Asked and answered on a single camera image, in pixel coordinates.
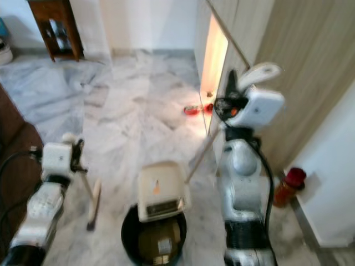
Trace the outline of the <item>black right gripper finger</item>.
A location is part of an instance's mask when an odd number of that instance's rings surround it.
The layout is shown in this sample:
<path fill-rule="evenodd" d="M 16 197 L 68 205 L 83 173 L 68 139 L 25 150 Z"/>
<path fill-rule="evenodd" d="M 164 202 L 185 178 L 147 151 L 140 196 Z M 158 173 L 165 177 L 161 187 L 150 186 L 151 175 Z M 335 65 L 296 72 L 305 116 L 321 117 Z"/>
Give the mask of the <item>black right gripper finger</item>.
<path fill-rule="evenodd" d="M 238 76 L 236 69 L 231 69 L 224 89 L 224 99 L 238 99 L 239 90 L 237 87 Z"/>

